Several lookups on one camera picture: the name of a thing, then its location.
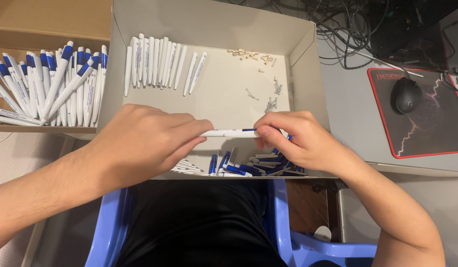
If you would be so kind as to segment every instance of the cardboard box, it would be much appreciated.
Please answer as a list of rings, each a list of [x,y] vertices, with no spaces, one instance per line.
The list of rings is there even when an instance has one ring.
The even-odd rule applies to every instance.
[[[131,87],[128,97],[123,96],[126,47],[139,33],[159,39],[166,36],[189,46],[177,90]],[[196,119],[209,119],[215,129],[251,128],[264,114],[269,97],[278,97],[274,111],[309,110],[321,125],[330,128],[316,28],[310,21],[209,0],[114,0],[110,45],[98,130],[127,103],[154,106],[165,112],[188,112]],[[271,62],[264,65],[260,59],[240,61],[240,57],[227,52],[239,48],[271,54],[277,62],[271,67]],[[207,52],[208,56],[193,94],[183,97],[193,52]],[[284,86],[280,95],[273,93],[274,76]],[[288,91],[290,82],[293,94]],[[248,97],[246,88],[260,100]],[[211,155],[218,149],[224,153],[233,147],[238,148],[232,159],[235,163],[246,163],[257,152],[250,138],[213,137],[187,158],[207,173]],[[204,177],[168,172],[157,179]]]
[[[67,41],[100,51],[109,45],[111,7],[112,0],[0,0],[0,60],[6,52],[25,61],[26,51],[54,51]],[[0,108],[12,111],[1,98]],[[96,128],[0,124],[0,132],[93,134]]]

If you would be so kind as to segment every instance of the floor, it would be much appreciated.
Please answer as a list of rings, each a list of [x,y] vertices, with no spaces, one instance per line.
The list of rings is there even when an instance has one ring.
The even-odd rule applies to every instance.
[[[286,179],[290,227],[313,234],[319,226],[329,226],[326,189],[315,193],[308,179]]]

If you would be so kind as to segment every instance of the computer mouse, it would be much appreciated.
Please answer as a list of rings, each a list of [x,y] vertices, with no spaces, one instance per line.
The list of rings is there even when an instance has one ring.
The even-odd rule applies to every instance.
[[[405,114],[414,111],[423,100],[422,89],[417,82],[402,77],[397,80],[390,94],[390,105],[394,112]]]

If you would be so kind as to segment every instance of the white cardboard box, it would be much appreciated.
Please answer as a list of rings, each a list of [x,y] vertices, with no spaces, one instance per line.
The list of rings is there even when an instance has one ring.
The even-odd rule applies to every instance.
[[[278,97],[277,109],[273,111],[309,110],[329,130],[313,22],[210,0],[114,0],[113,15],[98,131],[128,103],[154,106],[170,113],[188,112],[196,119],[209,119],[215,129],[251,128],[263,116],[269,97]],[[126,47],[131,37],[139,33],[147,38],[166,36],[189,46],[177,90],[131,87],[128,97],[123,96]],[[227,52],[239,48],[260,52],[259,60],[241,61]],[[183,97],[193,52],[199,56],[207,52],[208,56],[194,92]],[[260,59],[265,53],[277,58],[274,67],[272,62],[264,65]],[[280,95],[274,94],[274,76],[283,85]],[[290,82],[293,94],[289,92]],[[250,98],[246,88],[260,100]],[[198,145],[187,158],[207,173],[211,155],[218,149],[223,154],[232,147],[238,148],[237,157],[231,160],[235,163],[246,163],[257,152],[253,139],[213,137]],[[208,177],[173,172],[157,177],[195,178]]]

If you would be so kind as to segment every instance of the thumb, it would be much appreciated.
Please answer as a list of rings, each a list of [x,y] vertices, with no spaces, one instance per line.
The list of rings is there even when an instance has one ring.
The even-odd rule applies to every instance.
[[[262,125],[257,128],[257,133],[262,139],[272,144],[287,158],[292,158],[301,149],[296,144],[287,140],[280,131],[271,126]]]

